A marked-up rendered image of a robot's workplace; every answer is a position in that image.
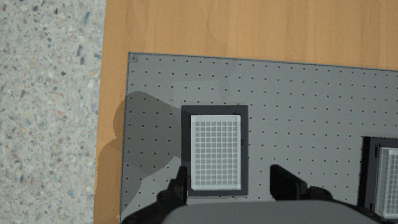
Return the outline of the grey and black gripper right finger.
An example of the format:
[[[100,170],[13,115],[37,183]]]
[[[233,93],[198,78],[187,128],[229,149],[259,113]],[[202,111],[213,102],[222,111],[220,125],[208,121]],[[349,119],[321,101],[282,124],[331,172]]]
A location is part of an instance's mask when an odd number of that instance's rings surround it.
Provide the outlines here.
[[[270,166],[270,194],[276,200],[320,200],[339,203],[356,210],[379,224],[396,224],[382,221],[382,218],[369,208],[356,206],[333,199],[332,194],[323,188],[311,186],[278,164]]]

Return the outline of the clear well plate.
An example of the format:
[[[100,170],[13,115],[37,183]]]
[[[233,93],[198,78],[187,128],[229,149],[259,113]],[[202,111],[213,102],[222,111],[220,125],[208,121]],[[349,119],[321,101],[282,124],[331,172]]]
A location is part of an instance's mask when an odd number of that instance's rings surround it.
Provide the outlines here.
[[[191,189],[241,190],[240,115],[191,115]]]
[[[398,148],[380,147],[373,204],[379,216],[398,219]]]

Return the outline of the grey base plate with hole grid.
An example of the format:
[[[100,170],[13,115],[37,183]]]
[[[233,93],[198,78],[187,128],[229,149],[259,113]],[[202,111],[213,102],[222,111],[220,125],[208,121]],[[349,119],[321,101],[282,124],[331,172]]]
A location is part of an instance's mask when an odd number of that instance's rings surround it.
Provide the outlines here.
[[[119,224],[176,179],[182,105],[248,105],[248,196],[187,205],[276,201],[278,164],[358,206],[364,136],[398,139],[398,70],[129,51]]]

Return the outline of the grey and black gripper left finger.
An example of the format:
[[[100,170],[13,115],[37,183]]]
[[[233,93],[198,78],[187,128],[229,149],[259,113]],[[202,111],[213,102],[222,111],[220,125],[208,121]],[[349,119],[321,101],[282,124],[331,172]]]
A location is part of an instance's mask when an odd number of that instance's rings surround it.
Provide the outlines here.
[[[170,212],[186,203],[187,167],[180,166],[176,179],[171,179],[167,190],[157,194],[156,202],[128,215],[121,224],[161,224]]]

